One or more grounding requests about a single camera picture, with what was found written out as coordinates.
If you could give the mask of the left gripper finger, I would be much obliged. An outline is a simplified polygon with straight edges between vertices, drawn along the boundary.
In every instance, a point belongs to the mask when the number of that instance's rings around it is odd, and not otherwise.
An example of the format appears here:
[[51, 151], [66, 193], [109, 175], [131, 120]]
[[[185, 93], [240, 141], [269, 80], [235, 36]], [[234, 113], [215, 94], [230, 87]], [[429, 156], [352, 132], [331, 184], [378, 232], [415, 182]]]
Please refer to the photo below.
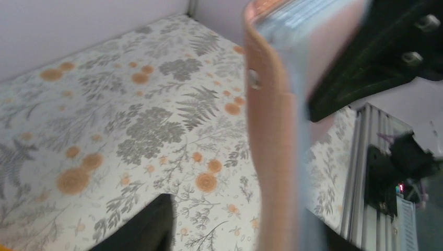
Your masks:
[[170, 251], [175, 231], [172, 195], [162, 193], [92, 251]]

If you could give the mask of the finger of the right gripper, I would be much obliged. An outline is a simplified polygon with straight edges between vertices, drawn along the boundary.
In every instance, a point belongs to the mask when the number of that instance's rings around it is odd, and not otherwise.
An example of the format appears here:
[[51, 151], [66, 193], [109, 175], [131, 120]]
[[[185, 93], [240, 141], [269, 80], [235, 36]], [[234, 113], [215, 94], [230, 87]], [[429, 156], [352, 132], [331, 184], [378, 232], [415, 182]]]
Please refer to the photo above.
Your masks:
[[315, 88], [309, 118], [318, 122], [417, 77], [442, 80], [442, 1], [374, 1], [354, 39]]

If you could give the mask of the tan leather card holder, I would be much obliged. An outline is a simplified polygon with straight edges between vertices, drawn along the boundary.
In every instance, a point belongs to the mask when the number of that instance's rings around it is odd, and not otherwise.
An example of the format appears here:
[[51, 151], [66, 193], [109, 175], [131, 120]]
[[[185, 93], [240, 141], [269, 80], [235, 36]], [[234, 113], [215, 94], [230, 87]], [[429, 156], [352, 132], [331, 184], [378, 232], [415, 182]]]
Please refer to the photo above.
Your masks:
[[334, 118], [307, 99], [351, 41], [370, 1], [250, 1], [243, 12], [248, 138], [261, 192], [257, 250], [355, 250], [307, 209], [304, 155]]

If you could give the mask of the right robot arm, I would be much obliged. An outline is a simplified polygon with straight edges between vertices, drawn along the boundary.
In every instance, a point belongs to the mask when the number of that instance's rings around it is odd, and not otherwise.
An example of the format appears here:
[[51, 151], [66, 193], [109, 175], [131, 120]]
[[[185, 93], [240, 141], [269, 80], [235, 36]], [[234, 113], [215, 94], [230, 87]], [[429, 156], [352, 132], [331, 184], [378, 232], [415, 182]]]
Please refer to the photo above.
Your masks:
[[[318, 122], [359, 99], [411, 82], [442, 80], [442, 1], [373, 1], [356, 35], [309, 99], [310, 120]], [[412, 134], [395, 138], [391, 154], [368, 149], [365, 200], [395, 215], [394, 187], [437, 170], [434, 157]]]

